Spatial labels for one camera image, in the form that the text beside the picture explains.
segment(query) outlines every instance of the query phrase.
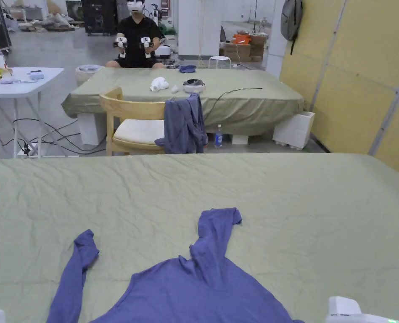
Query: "white folding table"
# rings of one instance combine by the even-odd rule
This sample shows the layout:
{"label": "white folding table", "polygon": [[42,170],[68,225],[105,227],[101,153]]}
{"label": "white folding table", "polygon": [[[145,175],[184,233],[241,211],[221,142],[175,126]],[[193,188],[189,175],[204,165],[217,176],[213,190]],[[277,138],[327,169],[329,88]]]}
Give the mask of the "white folding table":
{"label": "white folding table", "polygon": [[[35,152],[38,158],[45,157],[42,156],[42,129],[48,131],[49,136],[51,139],[57,144],[60,151],[62,152],[63,156],[61,157],[68,157],[67,153],[59,142],[53,137],[52,129],[48,127],[40,117],[40,105],[41,105],[41,91],[49,86],[50,82],[59,75],[63,69],[59,68],[48,68],[48,67],[15,67],[13,68],[13,76],[16,79],[26,79],[30,80],[30,77],[27,73],[31,71],[41,70],[44,74],[43,79],[39,79],[36,83],[16,83],[16,84],[0,84],[0,100],[5,99],[13,99],[14,100],[14,120],[11,120],[8,114],[4,111],[3,107],[0,105],[0,111],[6,118],[6,120],[12,124],[14,128],[14,158],[17,158],[17,140],[18,136],[20,135],[22,139],[31,147],[31,149]],[[35,107],[31,101],[31,97],[38,94],[38,105]],[[30,141],[21,133],[18,129],[18,125],[16,120],[18,119],[18,99],[24,98],[27,104],[31,107],[32,112],[34,113],[36,119],[39,120],[40,124],[40,131],[38,136],[38,149],[36,149]]]}

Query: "vr headset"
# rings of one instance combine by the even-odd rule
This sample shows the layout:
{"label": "vr headset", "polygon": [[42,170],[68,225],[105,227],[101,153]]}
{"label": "vr headset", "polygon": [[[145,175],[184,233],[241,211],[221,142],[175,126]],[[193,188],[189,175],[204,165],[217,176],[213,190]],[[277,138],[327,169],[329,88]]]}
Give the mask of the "vr headset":
{"label": "vr headset", "polygon": [[145,0],[133,0],[127,2],[127,7],[131,13],[142,13],[145,9]]}

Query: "black shorts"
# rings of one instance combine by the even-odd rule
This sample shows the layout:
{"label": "black shorts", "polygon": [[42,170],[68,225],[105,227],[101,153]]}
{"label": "black shorts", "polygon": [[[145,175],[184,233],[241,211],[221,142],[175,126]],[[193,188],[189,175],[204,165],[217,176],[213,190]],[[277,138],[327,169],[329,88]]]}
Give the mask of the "black shorts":
{"label": "black shorts", "polygon": [[128,69],[151,69],[153,65],[159,63],[154,57],[144,59],[143,61],[130,61],[127,58],[117,58],[114,59],[120,67]]}

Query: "green bed sheet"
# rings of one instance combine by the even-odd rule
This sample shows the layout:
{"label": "green bed sheet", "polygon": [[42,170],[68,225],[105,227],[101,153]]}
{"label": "green bed sheet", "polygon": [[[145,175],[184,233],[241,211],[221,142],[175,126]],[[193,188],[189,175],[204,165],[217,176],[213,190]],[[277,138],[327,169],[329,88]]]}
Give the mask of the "green bed sheet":
{"label": "green bed sheet", "polygon": [[[161,76],[169,83],[169,89],[151,92],[152,80]],[[183,82],[191,78],[202,79],[206,84],[201,100],[205,126],[210,131],[222,124],[225,133],[259,135],[304,109],[303,97],[270,73],[231,69],[197,69],[196,73],[186,74],[174,69],[102,69],[70,93],[62,107],[72,118],[78,113],[103,113],[99,94],[117,86],[129,101],[161,102],[182,98],[188,96],[182,90]],[[170,91],[174,85],[180,88],[176,94]],[[224,92],[241,88],[263,89],[224,94],[214,106]]]}
{"label": "green bed sheet", "polygon": [[80,322],[107,312],[133,273],[189,257],[201,211],[243,217],[227,257],[294,319],[328,298],[399,320],[399,174],[370,156],[209,154],[0,160],[0,309],[45,322],[73,240],[100,250]]}

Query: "backpack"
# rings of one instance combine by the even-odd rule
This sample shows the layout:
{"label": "backpack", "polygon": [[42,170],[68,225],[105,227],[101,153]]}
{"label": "backpack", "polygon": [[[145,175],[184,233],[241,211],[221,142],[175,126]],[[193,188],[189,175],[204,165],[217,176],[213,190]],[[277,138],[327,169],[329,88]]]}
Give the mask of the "backpack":
{"label": "backpack", "polygon": [[287,40],[292,41],[291,55],[295,40],[298,37],[303,18],[303,0],[285,0],[282,10],[281,30]]}

